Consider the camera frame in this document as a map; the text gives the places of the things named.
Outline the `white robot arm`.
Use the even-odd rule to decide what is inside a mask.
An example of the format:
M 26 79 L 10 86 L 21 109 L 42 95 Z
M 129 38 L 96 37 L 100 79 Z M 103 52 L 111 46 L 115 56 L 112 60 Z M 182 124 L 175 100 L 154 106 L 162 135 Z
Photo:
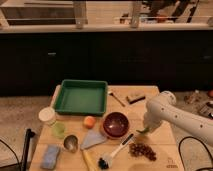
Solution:
M 167 121 L 191 135 L 213 146 L 213 121 L 175 106 L 176 97 L 170 91 L 163 91 L 146 102 L 143 126 L 154 132 Z

